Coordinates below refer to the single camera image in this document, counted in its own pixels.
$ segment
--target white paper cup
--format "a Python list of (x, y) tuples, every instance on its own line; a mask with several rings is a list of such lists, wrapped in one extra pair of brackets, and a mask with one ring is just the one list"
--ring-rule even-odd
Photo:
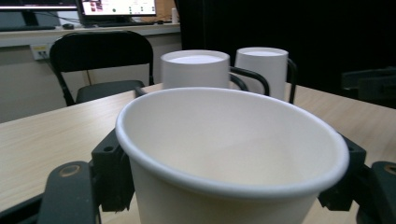
[(213, 50), (181, 50), (164, 54), (164, 89), (182, 87), (229, 88), (230, 56)]
[(321, 119), (245, 91), (149, 93), (121, 110), (116, 133), (142, 224), (301, 223), (349, 159)]
[[(285, 100), (286, 77), (288, 73), (288, 52), (272, 48), (244, 48), (236, 52), (235, 67), (259, 73), (270, 86), (270, 96)], [(240, 77), (249, 91), (262, 93), (262, 85), (246, 77)]]

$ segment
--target desk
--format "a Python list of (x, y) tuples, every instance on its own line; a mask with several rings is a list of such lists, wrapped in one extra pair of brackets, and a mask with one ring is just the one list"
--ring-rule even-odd
[[(156, 91), (160, 85), (147, 87)], [(0, 211), (43, 192), (48, 174), (69, 161), (89, 161), (91, 151), (114, 128), (132, 91), (82, 105), (0, 124)], [(367, 150), (366, 164), (396, 162), (396, 110), (298, 87), (295, 104), (320, 117)], [(356, 223), (351, 212), (313, 205), (304, 224)], [(103, 213), (104, 223), (139, 223), (136, 202), (129, 212)]]
[(110, 30), (129, 30), (139, 33), (141, 35), (165, 35), (165, 34), (179, 33), (180, 26), (179, 24), (166, 23), (163, 25), (147, 25), (147, 26), (76, 28), (74, 30), (64, 30), (63, 28), (58, 27), (55, 30), (44, 30), (44, 31), (1, 32), (0, 48), (53, 43), (59, 37), (74, 32), (110, 31)]

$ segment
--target black chair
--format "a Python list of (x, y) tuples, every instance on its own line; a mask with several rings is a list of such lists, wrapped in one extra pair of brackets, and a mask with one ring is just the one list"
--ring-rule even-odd
[(342, 88), (356, 91), (358, 100), (396, 108), (396, 67), (345, 72)]
[(148, 64), (148, 84), (154, 84), (152, 46), (145, 37), (134, 32), (83, 32), (64, 35), (52, 45), (49, 59), (67, 105), (133, 91), (136, 87), (144, 87), (144, 83), (141, 80), (125, 80), (91, 84), (80, 88), (74, 101), (63, 73)]

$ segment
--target monitor screen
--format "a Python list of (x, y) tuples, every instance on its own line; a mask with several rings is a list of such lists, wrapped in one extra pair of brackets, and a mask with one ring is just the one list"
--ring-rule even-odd
[(76, 10), (75, 0), (1, 0), (0, 11)]
[(37, 26), (37, 11), (76, 11), (76, 0), (0, 0), (0, 12), (20, 12), (25, 25)]
[(128, 21), (156, 16), (155, 0), (77, 0), (80, 20), (87, 23)]

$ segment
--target table surface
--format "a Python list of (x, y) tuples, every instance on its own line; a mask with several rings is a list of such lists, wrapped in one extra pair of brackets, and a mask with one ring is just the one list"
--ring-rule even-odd
[[(161, 85), (146, 91), (160, 90)], [(70, 161), (90, 161), (92, 150), (115, 127), (120, 110), (134, 99), (115, 96), (0, 124), (0, 211), (44, 191), (48, 174)], [(396, 110), (298, 87), (297, 106), (318, 116), (367, 150), (366, 164), (396, 162)], [(358, 206), (331, 212), (315, 202), (304, 224), (356, 223)], [(102, 213), (103, 223), (140, 223), (135, 199), (131, 210)]]

